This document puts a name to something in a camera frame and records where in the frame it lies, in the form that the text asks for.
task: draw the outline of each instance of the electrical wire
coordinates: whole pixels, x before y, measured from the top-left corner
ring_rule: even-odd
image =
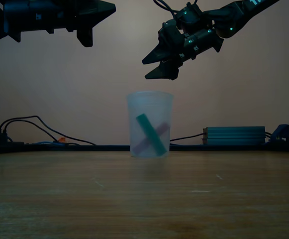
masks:
[[[200,133],[200,134],[197,134],[197,135],[193,135],[193,136],[189,136],[189,137],[184,137],[184,138],[175,138],[175,139],[170,140],[170,142],[178,141],[178,140],[182,140],[182,139],[187,139],[187,138],[195,138],[195,137],[199,137],[199,136],[202,136],[202,135],[205,135],[205,133]]]
[[[77,139],[77,138],[73,138],[73,137],[69,137],[63,133],[60,133],[58,131],[55,131],[54,129],[52,129],[51,127],[49,127],[39,116],[28,116],[28,117],[17,117],[17,118],[12,118],[12,119],[7,119],[5,120],[1,125],[0,125],[0,129],[4,126],[5,123],[11,121],[11,120],[24,120],[24,119],[31,119],[31,118],[37,118],[39,119],[39,121],[47,128],[49,129],[50,131],[53,131],[54,133],[57,133],[63,137],[66,137],[66,138],[69,138],[69,139],[72,139],[72,140],[75,140],[75,141],[79,141],[79,142],[84,142],[84,143],[89,143],[89,144],[92,144],[94,146],[96,146],[95,143],[92,143],[92,142],[89,142],[89,141],[86,141],[86,140],[81,140],[81,139]]]
[[[57,139],[52,136],[49,132],[47,132],[46,130],[44,130],[43,128],[39,127],[37,124],[33,123],[33,122],[30,122],[28,120],[23,120],[23,119],[15,119],[15,120],[12,120],[12,121],[9,121],[6,125],[5,125],[5,129],[4,130],[7,130],[7,127],[13,123],[13,122],[26,122],[26,123],[30,123],[34,126],[36,126],[37,128],[39,128],[41,131],[44,131],[46,134],[48,134],[54,141],[57,141]]]
[[[171,14],[172,14],[172,16],[173,16],[173,18],[175,19],[175,13],[178,13],[179,11],[177,11],[177,10],[173,10],[166,2],[164,2],[163,0],[153,0],[153,2],[157,5],[157,6],[159,6],[160,8],[162,8],[162,9],[164,9],[164,10],[166,10],[166,11],[169,11]]]

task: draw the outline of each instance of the black cable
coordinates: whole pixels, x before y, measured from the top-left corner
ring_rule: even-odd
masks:
[[[164,2],[163,0],[153,0],[153,2],[157,5],[157,6],[159,6],[160,8],[162,8],[162,9],[164,9],[164,10],[166,10],[166,11],[169,11],[171,14],[172,14],[172,16],[173,16],[173,18],[175,19],[175,13],[178,13],[179,11],[177,11],[177,10],[173,10],[166,2]]]
[[[182,140],[182,139],[187,139],[187,138],[195,138],[195,137],[199,137],[199,136],[202,136],[202,135],[205,135],[205,133],[200,133],[200,134],[197,134],[197,135],[194,135],[194,136],[189,136],[189,137],[184,137],[184,138],[172,139],[172,140],[170,140],[170,142],[178,141],[178,140]]]
[[[0,125],[0,129],[4,126],[5,123],[11,121],[11,120],[23,120],[23,119],[31,119],[31,118],[37,118],[39,119],[39,121],[49,130],[53,131],[54,133],[57,133],[63,137],[66,137],[66,138],[69,138],[69,139],[72,139],[72,140],[75,140],[75,141],[79,141],[79,142],[84,142],[84,143],[89,143],[89,144],[92,144],[93,146],[96,146],[96,144],[92,143],[92,142],[89,142],[89,141],[86,141],[86,140],[81,140],[81,139],[77,139],[77,138],[73,138],[73,137],[69,137],[67,135],[64,135],[63,133],[60,133],[58,131],[55,131],[54,129],[52,129],[51,127],[49,127],[39,116],[28,116],[28,117],[18,117],[18,118],[12,118],[12,119],[8,119],[8,120],[5,120],[1,125]]]
[[[39,127],[37,124],[35,124],[35,123],[33,123],[33,122],[30,122],[30,121],[28,121],[28,120],[22,120],[22,119],[12,120],[12,121],[10,121],[10,122],[8,122],[8,123],[6,124],[4,130],[7,130],[8,125],[9,125],[10,123],[13,123],[13,122],[26,122],[26,123],[30,123],[30,124],[36,126],[37,128],[39,128],[41,131],[44,131],[44,132],[45,132],[46,134],[48,134],[54,141],[57,142],[57,139],[56,139],[54,136],[52,136],[49,132],[47,132],[47,131],[44,130],[43,128]]]

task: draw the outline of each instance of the wooden table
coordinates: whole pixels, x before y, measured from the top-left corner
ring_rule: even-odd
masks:
[[[289,153],[0,155],[0,239],[289,239]]]

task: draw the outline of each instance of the wooden tabletop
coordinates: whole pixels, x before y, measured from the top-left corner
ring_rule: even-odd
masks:
[[[289,239],[289,153],[0,155],[0,239]]]

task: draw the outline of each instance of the cable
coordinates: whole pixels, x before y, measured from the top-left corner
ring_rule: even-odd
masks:
[[[177,10],[173,10],[166,2],[164,2],[163,0],[153,0],[153,2],[157,5],[157,6],[159,6],[160,8],[162,8],[162,9],[164,9],[164,10],[166,10],[166,11],[169,11],[171,14],[172,14],[172,16],[173,16],[173,18],[175,19],[175,13],[178,13],[179,11],[177,11]]]
[[[199,136],[202,136],[202,135],[205,135],[205,133],[200,133],[200,134],[197,134],[197,135],[194,135],[194,136],[189,136],[189,137],[184,137],[184,138],[172,139],[172,140],[170,140],[170,142],[178,141],[178,140],[182,140],[182,139],[187,139],[187,138],[195,138],[195,137],[199,137]]]
[[[23,120],[23,119],[31,119],[31,118],[37,118],[39,119],[39,121],[49,130],[53,131],[54,133],[57,133],[63,137],[66,137],[66,138],[69,138],[69,139],[72,139],[72,140],[75,140],[75,141],[79,141],[79,142],[84,142],[84,143],[89,143],[89,144],[92,144],[93,146],[96,146],[96,144],[92,143],[92,142],[89,142],[89,141],[86,141],[86,140],[81,140],[81,139],[77,139],[77,138],[73,138],[73,137],[69,137],[69,136],[66,136],[58,131],[55,131],[54,129],[52,129],[51,127],[49,127],[39,116],[28,116],[28,117],[18,117],[18,118],[12,118],[12,119],[8,119],[8,120],[5,120],[1,125],[0,125],[0,129],[4,126],[5,123],[11,121],[11,120]]]
[[[4,130],[7,130],[7,127],[9,126],[10,123],[13,123],[13,122],[26,122],[26,123],[30,123],[34,126],[36,126],[37,128],[39,128],[41,131],[44,131],[46,134],[48,134],[54,141],[57,141],[57,139],[52,136],[50,133],[48,133],[46,130],[44,130],[43,128],[39,127],[38,125],[36,125],[35,123],[33,122],[30,122],[30,121],[27,121],[27,120],[22,120],[22,119],[16,119],[16,120],[12,120],[10,122],[8,122],[5,126],[5,129]]]

